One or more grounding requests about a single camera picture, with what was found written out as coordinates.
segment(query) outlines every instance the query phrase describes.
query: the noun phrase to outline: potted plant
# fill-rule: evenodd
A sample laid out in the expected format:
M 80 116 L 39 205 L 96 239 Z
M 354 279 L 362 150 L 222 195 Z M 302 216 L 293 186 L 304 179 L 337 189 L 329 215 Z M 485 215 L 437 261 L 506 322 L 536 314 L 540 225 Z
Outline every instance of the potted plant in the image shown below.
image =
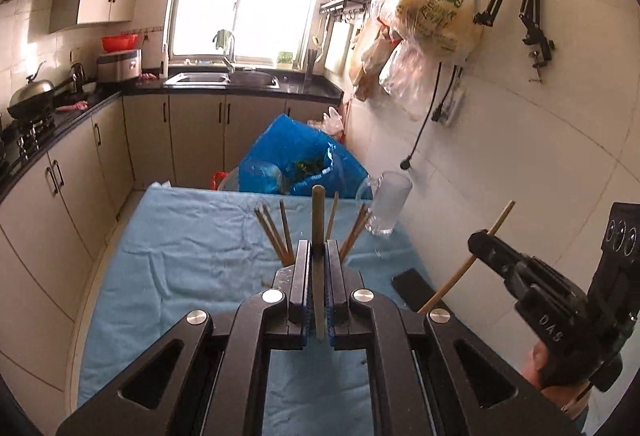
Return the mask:
M 279 51 L 276 64 L 280 69 L 290 70 L 293 67 L 293 53 L 290 51 Z

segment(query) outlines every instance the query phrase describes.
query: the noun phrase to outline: sink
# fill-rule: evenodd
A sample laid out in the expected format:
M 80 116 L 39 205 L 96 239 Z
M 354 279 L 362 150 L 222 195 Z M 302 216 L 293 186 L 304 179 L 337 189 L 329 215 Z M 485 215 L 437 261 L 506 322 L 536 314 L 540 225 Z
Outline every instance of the sink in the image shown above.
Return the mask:
M 167 86 L 209 86 L 226 85 L 229 82 L 229 78 L 226 73 L 180 73 L 175 77 L 170 78 L 165 82 Z
M 234 73 L 193 72 L 180 73 L 164 83 L 174 88 L 225 88 L 229 86 L 277 90 L 278 79 L 260 71 L 236 71 Z
M 251 88 L 279 88 L 278 79 L 273 75 L 260 71 L 236 71 L 229 73 L 229 83 L 233 86 Z

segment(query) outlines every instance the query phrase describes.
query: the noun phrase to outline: red bowl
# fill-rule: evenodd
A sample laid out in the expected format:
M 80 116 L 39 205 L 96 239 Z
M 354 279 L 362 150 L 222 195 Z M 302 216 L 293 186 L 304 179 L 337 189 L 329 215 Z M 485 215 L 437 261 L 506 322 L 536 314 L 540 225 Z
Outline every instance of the red bowl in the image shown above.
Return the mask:
M 138 42 L 138 34 L 114 35 L 102 38 L 102 47 L 107 53 L 116 51 L 133 50 Z

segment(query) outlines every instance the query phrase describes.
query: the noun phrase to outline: blue plastic bag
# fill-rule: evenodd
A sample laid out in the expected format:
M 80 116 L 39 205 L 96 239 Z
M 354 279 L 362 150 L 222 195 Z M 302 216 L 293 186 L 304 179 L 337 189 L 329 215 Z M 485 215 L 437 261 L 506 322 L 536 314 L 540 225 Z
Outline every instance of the blue plastic bag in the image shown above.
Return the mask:
M 297 180 L 297 162 L 322 161 L 322 171 L 302 181 Z M 260 180 L 255 167 L 275 165 L 282 174 L 282 182 L 275 181 L 273 173 L 264 171 Z M 289 193 L 293 196 L 311 196 L 314 185 L 322 185 L 327 196 L 335 191 L 341 198 L 354 198 L 367 171 L 333 138 L 317 129 L 291 120 L 281 114 L 255 141 L 246 157 L 240 162 L 239 184 L 241 192 L 263 194 Z

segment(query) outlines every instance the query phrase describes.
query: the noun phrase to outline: glass cup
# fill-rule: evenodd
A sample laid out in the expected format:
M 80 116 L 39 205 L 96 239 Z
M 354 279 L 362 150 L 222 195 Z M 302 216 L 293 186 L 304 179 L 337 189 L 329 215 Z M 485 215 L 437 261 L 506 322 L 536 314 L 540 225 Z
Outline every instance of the glass cup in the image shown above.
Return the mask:
M 371 188 L 373 195 L 365 228 L 374 236 L 390 236 L 413 186 L 404 174 L 393 171 L 384 171 L 380 178 L 365 178 L 356 193 L 358 206 L 367 189 Z

